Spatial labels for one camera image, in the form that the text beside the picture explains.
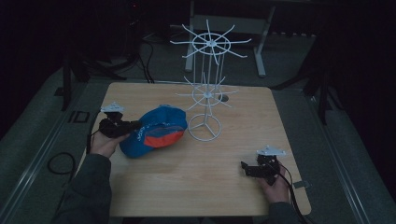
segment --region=baseball cap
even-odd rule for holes
[[[157,147],[177,142],[187,129],[186,112],[171,105],[160,105],[139,120],[142,127],[132,131],[120,143],[121,151],[128,157],[137,158]]]

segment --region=wooden table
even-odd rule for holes
[[[245,176],[241,161],[257,165],[256,150],[266,145],[286,150],[278,157],[290,170],[293,181],[301,180],[272,93],[262,87],[222,86],[229,94],[228,107],[218,104],[213,115],[221,122],[221,134],[202,142],[189,132],[170,147],[156,148],[130,159],[118,149],[111,157],[110,177],[113,217],[214,217],[263,216],[268,202],[256,180]],[[159,105],[188,109],[192,86],[184,84],[113,83],[103,106],[113,102],[125,107],[123,120],[140,119]],[[204,113],[205,107],[187,111],[187,121]],[[105,115],[100,113],[95,123]],[[303,214],[311,207],[304,188],[295,190]]]

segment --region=wire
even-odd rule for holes
[[[305,216],[311,223],[315,223],[315,221],[314,220],[312,220],[312,218],[310,217],[310,216]]]
[[[327,91],[327,93],[329,94],[330,98],[332,98],[332,101],[334,102],[334,105],[339,109],[339,110],[345,110],[339,103],[338,101],[335,99],[334,95],[332,95],[331,91]]]
[[[150,62],[151,57],[152,57],[152,54],[153,54],[153,52],[154,52],[154,47],[152,47],[152,45],[151,45],[149,42],[147,42],[147,41],[145,41],[145,40],[142,40],[142,41],[143,41],[143,43],[145,43],[145,44],[147,44],[147,45],[150,46],[151,52],[150,52],[150,55],[148,56],[148,61],[147,61],[146,65],[145,65],[145,63],[143,62],[143,59],[142,59],[142,57],[141,57],[140,54],[138,55],[138,59],[139,59],[139,62],[141,63],[141,65],[142,65],[142,67],[143,67],[143,68],[141,68],[141,69],[143,69],[143,73],[144,73],[144,75],[145,75],[146,81],[147,81],[148,83],[154,83],[154,79],[152,78],[152,76],[151,76],[151,74],[150,74],[150,72],[149,72],[149,62]]]
[[[96,132],[99,131],[99,130],[98,130],[98,131],[92,133],[93,124],[95,123],[96,118],[98,117],[98,114],[99,114],[99,113],[100,113],[100,110],[98,110],[98,111],[94,114],[93,119],[91,120],[90,129],[88,130],[88,133],[87,133],[87,146],[85,147],[85,148],[86,148],[86,154],[89,154],[89,153],[91,152],[92,136],[93,136]]]
[[[128,8],[128,3],[127,3],[127,1],[122,1],[122,4],[123,4],[123,7],[122,7],[122,8]],[[94,6],[93,6],[93,9],[94,9],[94,12],[95,12],[97,24],[98,24],[99,29],[100,29],[100,33],[101,33],[101,35],[106,36],[106,35],[105,35],[105,31],[106,31],[106,30],[105,30],[105,26],[102,24],[102,22],[101,22],[101,20],[100,20],[100,15],[99,15],[97,6],[94,5]],[[129,14],[129,10],[125,9],[125,10],[123,11],[123,13],[125,13],[126,15],[128,15],[128,14]],[[125,62],[119,63],[119,64],[115,64],[115,65],[108,65],[108,64],[102,64],[102,63],[100,63],[104,68],[107,68],[107,69],[111,70],[112,72],[117,72],[117,71],[119,71],[119,70],[121,70],[121,69],[127,68],[127,67],[130,66],[130,65],[131,65],[131,67],[134,66],[135,62],[137,61],[137,56],[134,55],[133,52],[129,52],[129,53],[127,53],[127,54],[125,55],[125,53],[127,52],[128,39],[130,39],[130,31],[129,31],[130,28],[131,28],[131,24],[130,24],[129,22],[126,22],[126,23],[125,23],[125,28],[124,28],[124,29],[125,29],[125,37],[123,38],[123,37],[121,36],[121,37],[122,37],[122,40],[121,40],[121,41],[123,42],[123,44],[122,44],[122,46],[120,47],[120,50],[121,50],[120,57],[122,57],[122,58],[125,57],[125,58],[126,58]],[[85,65],[87,65],[88,67],[90,67],[91,70],[93,70],[94,72],[98,71],[97,68],[90,66],[90,64],[85,64]]]
[[[297,213],[297,216],[300,218],[300,221],[301,221],[302,223],[308,224],[308,223],[306,222],[306,220],[305,220],[303,214],[301,213],[300,208],[298,207],[297,200],[296,200],[296,197],[295,197],[295,195],[294,195],[293,186],[292,186],[292,184],[291,184],[291,183],[292,183],[292,179],[291,179],[291,173],[290,173],[290,171],[289,171],[285,166],[281,165],[281,166],[282,166],[283,168],[285,168],[285,170],[289,173],[291,183],[289,182],[289,180],[288,180],[285,176],[283,176],[283,175],[282,175],[274,166],[272,166],[269,162],[265,161],[265,164],[268,165],[269,167],[271,167],[271,169],[273,169],[273,170],[276,172],[276,174],[277,174],[278,176],[280,176],[283,180],[285,180],[286,184],[287,184],[288,187],[289,187],[291,202],[292,202],[292,205],[293,205],[293,207],[294,207],[294,210],[295,210],[296,213]]]
[[[72,167],[70,168],[70,170],[61,172],[61,171],[56,171],[56,170],[54,170],[54,169],[52,168],[52,162],[53,162],[53,160],[55,160],[56,158],[58,158],[58,157],[60,157],[60,156],[67,156],[68,158],[70,158],[70,160],[71,160],[71,162],[72,162]],[[68,178],[67,182],[65,183],[66,185],[69,185],[70,182],[71,182],[72,179],[73,179],[73,176],[74,176],[75,173],[76,173],[76,160],[75,160],[75,158],[74,158],[74,156],[73,156],[72,154],[70,154],[70,153],[68,153],[68,152],[60,152],[60,153],[56,154],[55,156],[53,156],[52,158],[49,159],[49,161],[47,162],[47,168],[48,168],[48,170],[49,170],[51,173],[56,174],[56,175],[69,175],[69,178]],[[61,200],[60,200],[59,203],[58,203],[58,206],[57,206],[57,208],[56,208],[56,211],[58,211],[58,210],[60,209],[61,204],[62,204],[62,202],[64,201],[64,195],[65,195],[65,191],[64,191],[64,193],[63,193],[63,195],[62,195],[62,197],[61,197]]]

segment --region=human hand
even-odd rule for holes
[[[280,165],[280,174],[283,176],[285,175],[285,167]],[[280,177],[279,175],[276,176],[275,183],[271,186],[267,183],[267,181],[263,178],[258,178],[257,181],[259,182],[262,190],[264,191],[265,198],[268,200],[269,203],[289,203],[289,186],[286,181]]]
[[[91,154],[99,154],[110,158],[116,150],[116,146],[125,140],[129,134],[118,138],[108,138],[101,132],[97,132],[92,137]]]

